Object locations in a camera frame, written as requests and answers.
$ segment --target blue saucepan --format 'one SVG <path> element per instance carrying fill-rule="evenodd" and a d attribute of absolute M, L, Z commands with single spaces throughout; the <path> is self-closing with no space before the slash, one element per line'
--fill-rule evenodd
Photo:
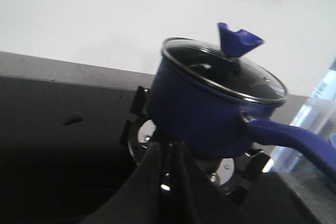
<path fill-rule="evenodd" d="M 299 127 L 269 120 L 283 105 L 286 87 L 246 52 L 263 43 L 245 31 L 219 23 L 221 48 L 185 38 L 163 43 L 162 61 L 150 89 L 147 110 L 176 140 L 215 157 L 235 157 L 253 142 L 294 148 L 336 182 L 336 150 Z"/>

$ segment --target stovetop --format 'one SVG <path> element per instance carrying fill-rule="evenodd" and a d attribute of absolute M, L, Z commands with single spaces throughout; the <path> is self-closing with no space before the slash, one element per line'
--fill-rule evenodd
<path fill-rule="evenodd" d="M 0 90 L 2 223 L 79 223 L 136 169 L 120 142 L 136 90 L 9 77 Z M 318 223 L 276 173 L 243 198 L 257 223 Z"/>

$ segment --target white wall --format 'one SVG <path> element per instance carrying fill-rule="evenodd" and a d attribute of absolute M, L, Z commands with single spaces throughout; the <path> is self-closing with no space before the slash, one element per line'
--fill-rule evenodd
<path fill-rule="evenodd" d="M 163 39 L 217 44 L 217 22 L 262 37 L 248 57 L 293 94 L 336 56 L 336 0 L 0 0 L 0 50 L 155 73 Z"/>

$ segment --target gas stove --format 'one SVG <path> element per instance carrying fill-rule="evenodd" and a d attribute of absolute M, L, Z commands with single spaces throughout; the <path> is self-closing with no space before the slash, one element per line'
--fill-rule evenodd
<path fill-rule="evenodd" d="M 318 223 L 262 150 L 211 158 L 156 129 L 143 87 L 0 88 L 2 223 Z"/>

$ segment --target lid knob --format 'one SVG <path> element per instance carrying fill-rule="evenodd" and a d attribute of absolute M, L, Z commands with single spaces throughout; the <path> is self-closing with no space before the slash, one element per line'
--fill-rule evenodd
<path fill-rule="evenodd" d="M 264 43 L 263 39 L 243 29 L 231 31 L 226 23 L 218 23 L 221 50 L 231 57 L 240 57 Z"/>

